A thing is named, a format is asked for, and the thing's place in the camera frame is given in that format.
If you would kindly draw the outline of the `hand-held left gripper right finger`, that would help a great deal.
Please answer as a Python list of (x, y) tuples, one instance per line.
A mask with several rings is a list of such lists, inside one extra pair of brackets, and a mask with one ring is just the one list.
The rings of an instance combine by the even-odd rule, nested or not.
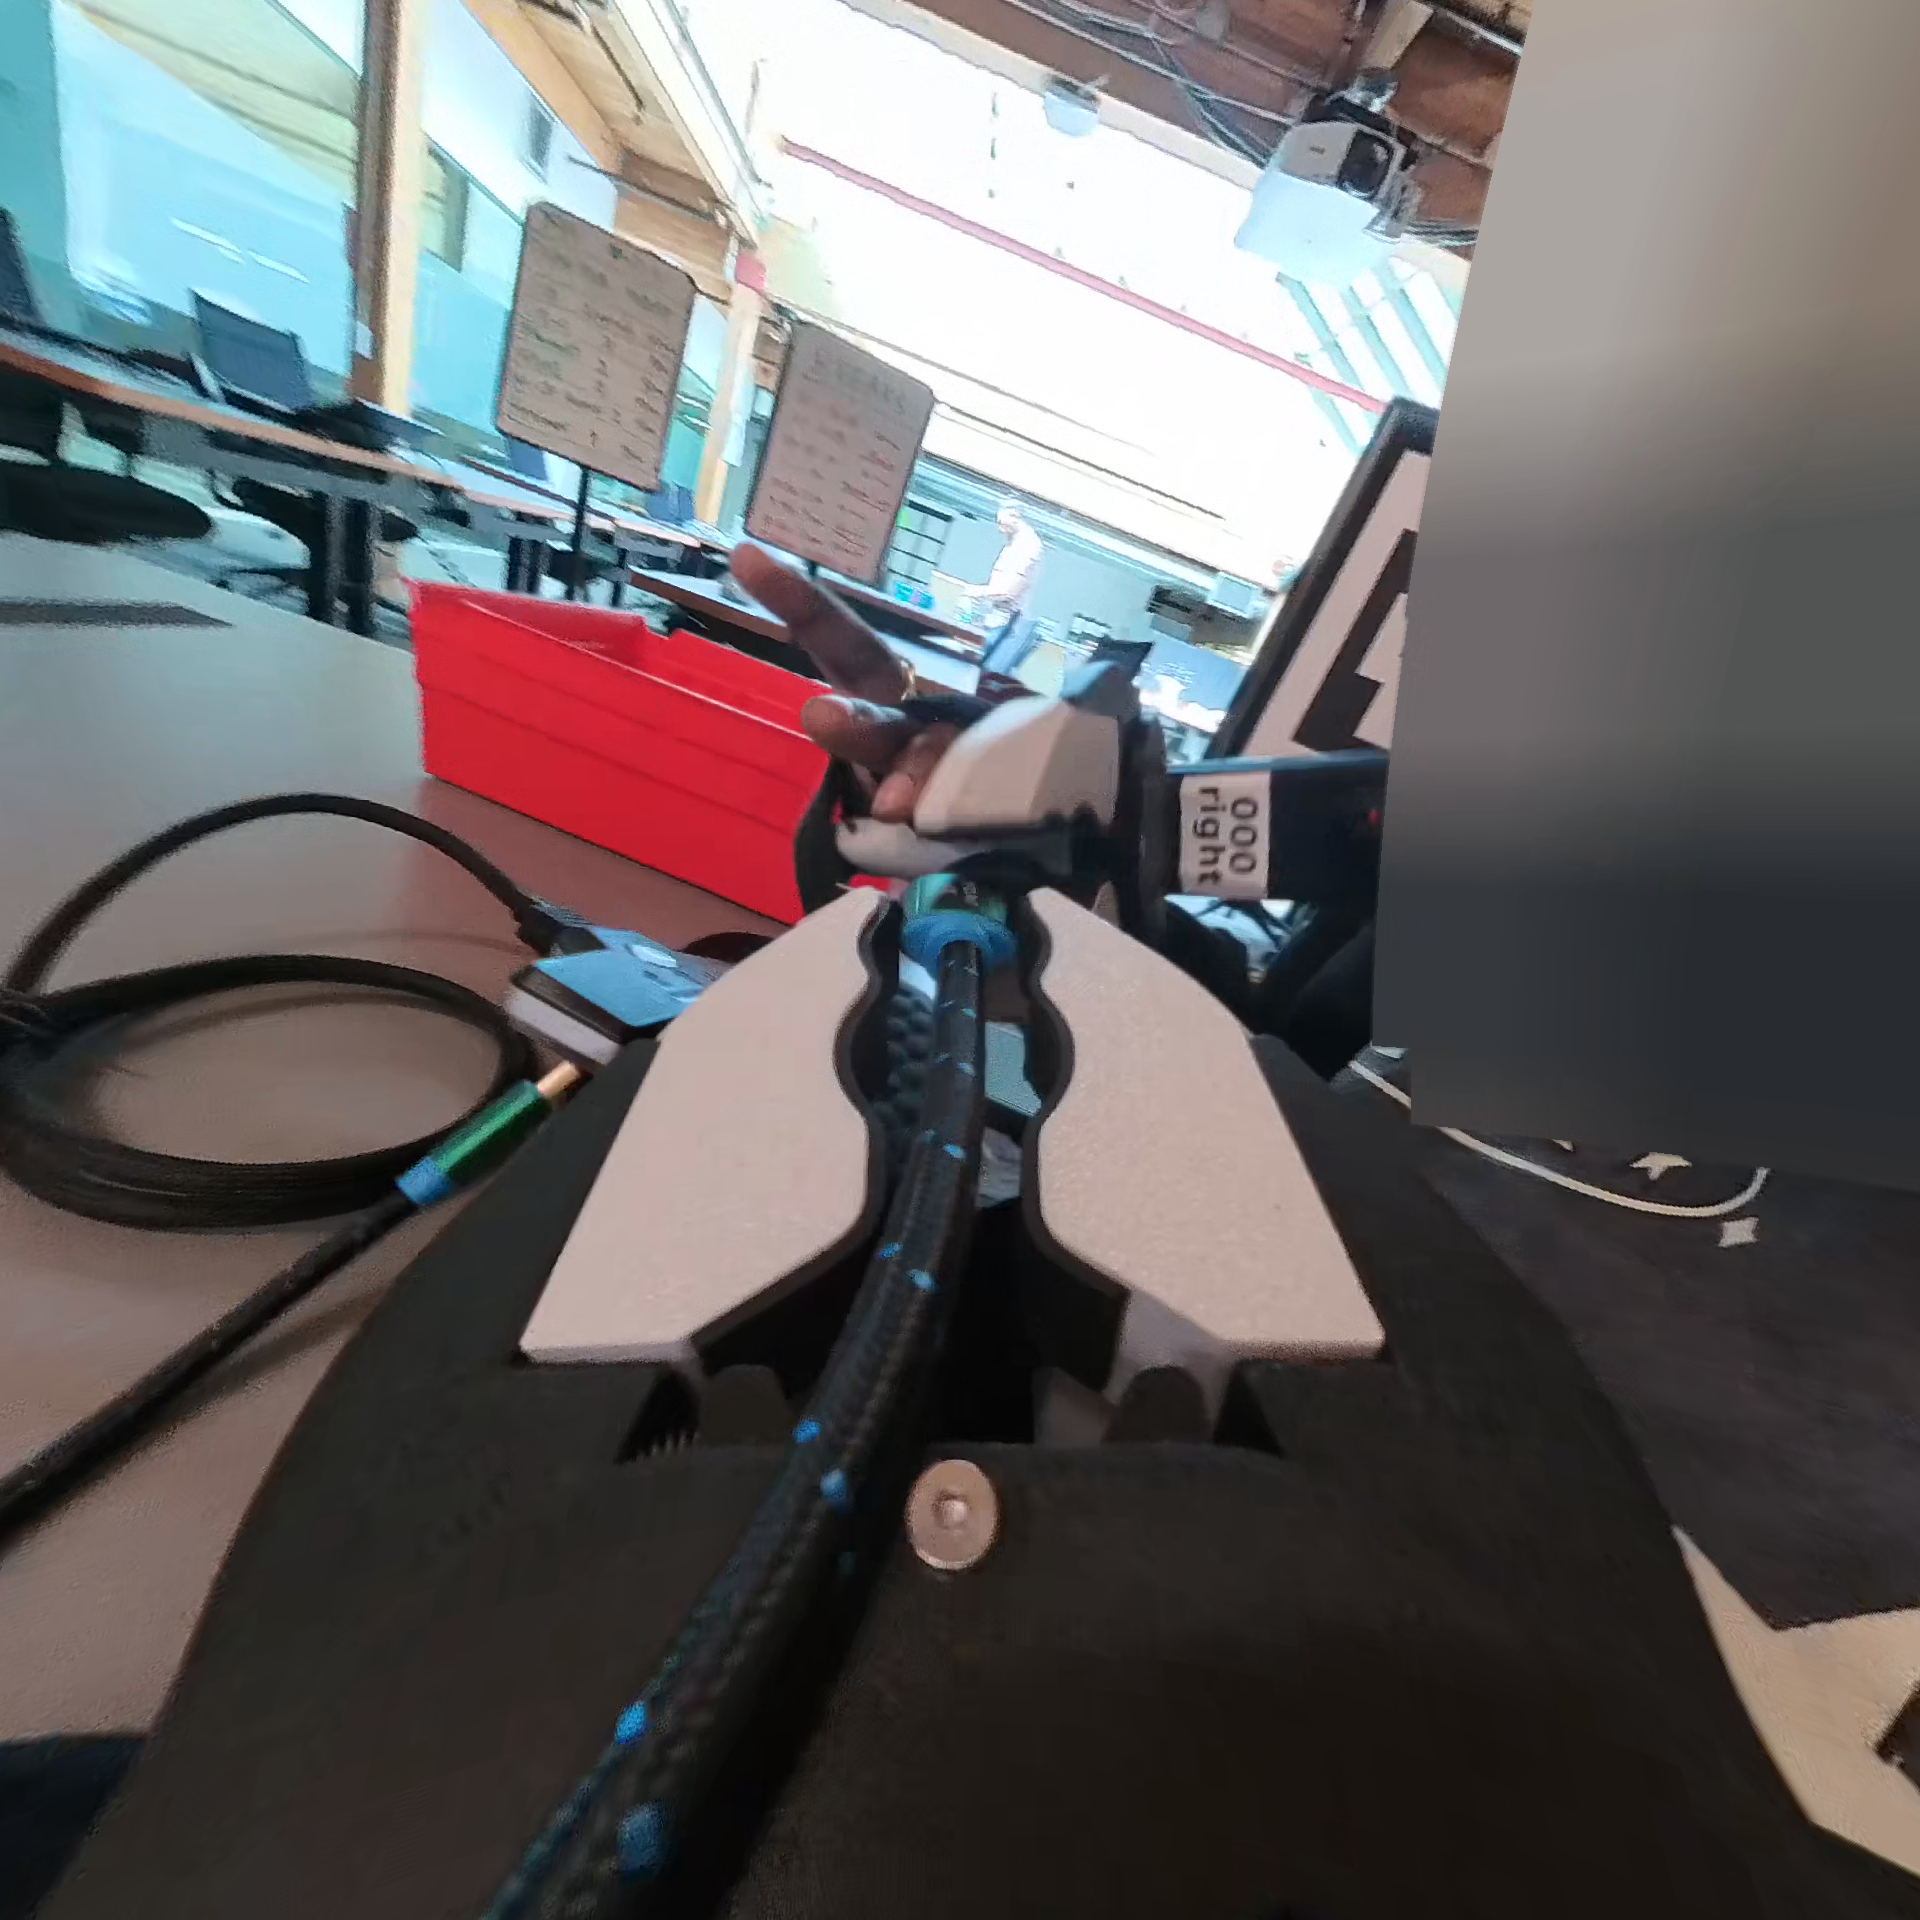
[(1252, 1037), (1199, 982), (1068, 896), (1027, 897), (1046, 1062), (1023, 1212), (1070, 1281), (1061, 1369), (1119, 1401), (1249, 1359), (1375, 1359), (1385, 1329)]

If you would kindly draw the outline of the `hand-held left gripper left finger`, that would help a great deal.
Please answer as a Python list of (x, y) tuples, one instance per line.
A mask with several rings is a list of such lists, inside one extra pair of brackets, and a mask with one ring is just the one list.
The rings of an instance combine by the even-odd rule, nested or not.
[(855, 886), (704, 988), (662, 1028), (519, 1334), (540, 1365), (708, 1373), (879, 1217), (859, 1026), (895, 902)]

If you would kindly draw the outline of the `person's right hand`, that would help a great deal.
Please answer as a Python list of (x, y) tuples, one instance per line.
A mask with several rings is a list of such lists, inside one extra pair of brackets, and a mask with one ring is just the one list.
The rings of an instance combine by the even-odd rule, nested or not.
[(988, 704), (939, 688), (923, 693), (909, 662), (883, 634), (767, 548), (735, 543), (729, 569), (739, 588), (784, 623), (829, 688), (803, 705), (807, 736), (855, 769), (876, 821), (912, 825), (923, 784)]

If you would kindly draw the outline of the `dark adapter hub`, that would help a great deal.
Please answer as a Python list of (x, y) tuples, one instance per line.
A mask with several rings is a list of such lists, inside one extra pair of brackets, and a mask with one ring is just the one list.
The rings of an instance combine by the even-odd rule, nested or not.
[(598, 1071), (628, 1044), (656, 1040), (727, 970), (727, 960), (664, 948), (631, 929), (591, 928), (584, 945), (521, 966), (501, 1012), (560, 1061)]

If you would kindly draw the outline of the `black and white marker board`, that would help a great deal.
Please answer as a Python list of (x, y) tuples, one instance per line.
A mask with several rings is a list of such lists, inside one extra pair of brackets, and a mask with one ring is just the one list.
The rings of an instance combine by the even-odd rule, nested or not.
[(1308, 562), (1269, 609), (1204, 757), (1388, 752), (1438, 412), (1391, 399)]

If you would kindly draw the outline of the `red plastic bin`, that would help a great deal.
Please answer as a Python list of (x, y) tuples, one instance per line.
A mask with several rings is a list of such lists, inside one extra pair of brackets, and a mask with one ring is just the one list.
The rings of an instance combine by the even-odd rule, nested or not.
[(767, 920), (804, 914), (820, 684), (637, 613), (447, 582), (411, 588), (408, 632), (430, 777)]

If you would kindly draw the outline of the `whiteboard on stand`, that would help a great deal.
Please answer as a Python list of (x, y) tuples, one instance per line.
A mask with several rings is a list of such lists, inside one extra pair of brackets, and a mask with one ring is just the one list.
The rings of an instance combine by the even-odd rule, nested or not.
[(935, 391), (838, 330), (787, 338), (742, 536), (876, 585), (920, 456)]
[(593, 474), (640, 493), (662, 479), (694, 300), (661, 254), (550, 200), (523, 210), (496, 429), (574, 464), (567, 598), (584, 588)]

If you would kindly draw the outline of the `red ceiling pipe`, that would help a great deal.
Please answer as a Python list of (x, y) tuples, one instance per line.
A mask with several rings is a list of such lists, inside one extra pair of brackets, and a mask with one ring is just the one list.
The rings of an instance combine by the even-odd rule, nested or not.
[(1309, 388), (1312, 392), (1348, 401), (1350, 407), (1369, 416), (1382, 416), (1385, 409), (1391, 404), (1391, 399), (1374, 396), (1334, 375), (1321, 372), (1318, 368), (1309, 368), (1299, 356), (1261, 348), (1260, 343), (1249, 343), (1223, 326), (1214, 326), (1206, 319), (1198, 319), (1196, 316), (1182, 311), (1174, 303), (1166, 303), (1160, 300), (1155, 300), (1152, 295), (1140, 295), (1134, 287), (1121, 286), (1117, 278), (1101, 276), (1063, 255), (1041, 252), (1040, 247), (1030, 247), (1023, 240), (1009, 236), (1007, 231), (981, 224), (955, 208), (912, 193), (897, 188), (895, 183), (887, 183), (868, 172), (857, 168), (846, 160), (838, 160), (788, 134), (780, 134), (777, 145), (787, 160), (793, 160), (796, 164), (814, 168), (815, 173), (822, 173), (840, 185), (868, 193), (871, 198), (884, 200), (897, 208), (902, 215), (955, 233), (981, 248), (1007, 255), (1032, 271), (1041, 271), (1046, 276), (1054, 276), (1055, 280), (1064, 280), (1092, 296), (1101, 296), (1116, 305), (1137, 312), (1145, 319), (1164, 325), (1166, 329), (1182, 330), (1204, 345), (1229, 352), (1244, 360), (1270, 368), (1284, 375), (1286, 380)]

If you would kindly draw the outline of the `dark star-print cloth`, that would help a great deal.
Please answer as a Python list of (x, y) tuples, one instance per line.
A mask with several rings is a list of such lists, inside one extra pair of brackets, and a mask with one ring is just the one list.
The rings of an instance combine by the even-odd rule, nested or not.
[(1915, 1199), (1644, 1212), (1623, 1149), (1591, 1197), (1252, 1053), (1382, 1318), (1231, 1393), (1388, 1586), (1276, 1916), (1915, 1916)]

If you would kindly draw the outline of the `white ceiling projector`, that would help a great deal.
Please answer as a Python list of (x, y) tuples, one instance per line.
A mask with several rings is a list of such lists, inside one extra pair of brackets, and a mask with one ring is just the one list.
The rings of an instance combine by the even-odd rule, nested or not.
[(1254, 181), (1237, 252), (1325, 286), (1385, 265), (1424, 197), (1416, 144), (1389, 112), (1397, 89), (1399, 77), (1375, 65), (1312, 95)]

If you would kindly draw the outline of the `black office chair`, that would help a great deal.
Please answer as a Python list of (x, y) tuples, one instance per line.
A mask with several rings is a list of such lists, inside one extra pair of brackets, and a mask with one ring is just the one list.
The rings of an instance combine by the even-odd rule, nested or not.
[(223, 401), (271, 418), (300, 416), (317, 401), (292, 330), (231, 311), (201, 289), (189, 295), (189, 311), (199, 358)]

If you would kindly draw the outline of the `wooden pillar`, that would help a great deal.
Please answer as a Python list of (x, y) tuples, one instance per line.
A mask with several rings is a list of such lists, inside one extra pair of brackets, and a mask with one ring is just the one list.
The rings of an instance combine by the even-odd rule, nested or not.
[(356, 164), (350, 225), (352, 360), (347, 386), (408, 416), (415, 352), (415, 276), (425, 204), (427, 1), (365, 1), (356, 89)]

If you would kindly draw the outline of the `long brown-top desk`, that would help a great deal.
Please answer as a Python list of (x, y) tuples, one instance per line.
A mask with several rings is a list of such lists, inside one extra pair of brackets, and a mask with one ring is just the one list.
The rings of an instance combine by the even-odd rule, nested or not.
[(376, 634), (376, 548), (388, 514), (427, 520), (449, 473), (408, 453), (358, 447), (300, 425), (269, 420), (123, 358), (3, 326), (3, 365), (19, 384), (61, 392), (78, 412), (134, 420), (134, 455), (222, 478), (247, 478), (310, 503), (320, 546), (303, 569), (303, 609), (323, 623)]

